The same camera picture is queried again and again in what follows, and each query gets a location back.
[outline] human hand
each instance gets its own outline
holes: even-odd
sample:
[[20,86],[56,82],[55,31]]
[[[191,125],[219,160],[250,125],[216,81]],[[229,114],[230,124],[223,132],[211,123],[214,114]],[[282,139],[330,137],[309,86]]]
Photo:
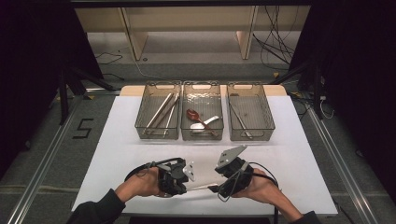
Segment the human hand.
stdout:
[[152,167],[132,175],[128,180],[120,184],[115,192],[124,203],[134,196],[163,196],[164,193],[158,187],[158,168]]
[[[257,168],[253,172],[265,175],[264,171]],[[260,203],[270,203],[288,222],[293,222],[303,216],[271,180],[259,176],[253,176],[247,188],[235,193],[232,197],[245,197]]]
[[[255,168],[253,173],[259,175],[266,175],[260,169]],[[249,198],[260,203],[274,204],[276,197],[279,197],[282,192],[278,187],[269,179],[259,176],[253,176],[247,188],[235,193],[234,198]]]

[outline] white tabletop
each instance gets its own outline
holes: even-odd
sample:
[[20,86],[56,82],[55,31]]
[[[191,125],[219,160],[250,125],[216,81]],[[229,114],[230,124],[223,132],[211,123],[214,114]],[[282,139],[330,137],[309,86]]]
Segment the white tabletop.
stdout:
[[[116,188],[135,167],[149,161],[181,157],[194,161],[195,182],[187,189],[224,182],[215,172],[220,153],[247,145],[239,155],[246,161],[264,165],[276,177],[279,187],[302,212],[315,210],[318,215],[337,214],[331,195],[304,134],[289,96],[268,96],[276,129],[268,142],[232,142],[229,138],[225,100],[222,101],[224,132],[221,141],[141,140],[134,127],[140,106],[139,96],[119,96],[111,108],[106,126],[93,155],[73,210],[80,203],[99,201],[109,189]],[[144,216],[268,216],[269,204],[250,199],[222,202],[209,189],[192,190],[173,198],[135,197],[126,204],[125,214]]]

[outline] clear plastic bin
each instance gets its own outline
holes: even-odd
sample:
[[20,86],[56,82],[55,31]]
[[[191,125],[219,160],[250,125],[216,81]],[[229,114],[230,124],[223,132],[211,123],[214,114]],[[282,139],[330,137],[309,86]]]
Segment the clear plastic bin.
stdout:
[[227,103],[232,141],[270,140],[275,124],[261,83],[229,83]]
[[[208,129],[192,129],[198,123],[187,116],[191,109],[199,114],[202,121],[218,116],[207,125]],[[224,130],[222,120],[220,85],[217,81],[186,81],[183,84],[183,103],[181,110],[181,134],[183,140],[221,140]]]
[[141,139],[178,139],[180,81],[149,81],[134,126]]

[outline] gray floor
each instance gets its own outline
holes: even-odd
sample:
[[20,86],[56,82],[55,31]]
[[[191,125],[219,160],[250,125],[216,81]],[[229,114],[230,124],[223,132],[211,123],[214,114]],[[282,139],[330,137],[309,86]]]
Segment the gray floor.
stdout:
[[[258,33],[264,38],[266,33]],[[288,36],[290,46],[295,46],[298,32]],[[142,84],[153,77],[166,79],[216,79],[260,80],[264,83],[274,80],[273,74],[285,71],[268,68],[262,64],[261,48],[253,42],[249,60],[242,60],[234,33],[154,33],[150,34],[142,60],[137,62],[140,71],[132,60],[123,34],[89,34],[92,49],[98,55],[101,52],[118,53],[122,59],[111,64],[102,64],[103,73],[112,73],[123,77],[120,80],[111,75],[105,81],[115,87]],[[99,63],[112,61],[117,57],[107,55],[98,58]],[[287,68],[266,52],[262,54],[265,63],[278,68]],[[284,86],[288,91],[296,91],[295,77]],[[87,88],[95,88],[85,82]],[[115,94],[88,93],[79,104],[70,123],[64,140],[49,167],[37,195],[23,220],[23,223],[65,223],[70,216],[70,209],[77,197],[78,189],[87,172],[92,155],[106,123],[107,115],[116,97]],[[305,108],[295,102],[296,112],[304,113]],[[363,223],[357,208],[348,194],[342,178],[321,140],[318,130],[309,114],[301,117],[305,134],[312,147],[319,169],[334,200],[355,223]],[[84,127],[92,128],[88,138],[75,139],[85,132],[78,131],[82,119]],[[35,174],[42,158],[60,128],[60,103],[54,99],[52,108],[37,128],[31,139],[31,148],[20,153],[6,175],[0,181],[0,223],[7,223],[9,215],[22,196],[26,186]],[[356,154],[356,146],[343,122],[334,116],[323,120],[330,131],[332,139],[341,152],[343,159],[356,179],[364,196],[374,211],[379,223],[394,223],[396,206],[376,179],[364,158]],[[323,217],[323,223],[350,223],[347,216],[339,212],[336,217]],[[116,223],[127,223],[128,217],[121,217]]]

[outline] sleeve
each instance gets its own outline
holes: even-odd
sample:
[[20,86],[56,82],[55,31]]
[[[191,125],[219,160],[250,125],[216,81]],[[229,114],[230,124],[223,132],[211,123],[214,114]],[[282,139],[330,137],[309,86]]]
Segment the sleeve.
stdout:
[[124,208],[125,203],[119,199],[113,189],[110,189],[99,202],[80,204],[67,220],[67,224],[113,223]]
[[314,211],[311,211],[307,214],[304,214],[304,216],[300,219],[291,222],[290,224],[320,224],[320,221],[317,217],[317,214],[315,214]]

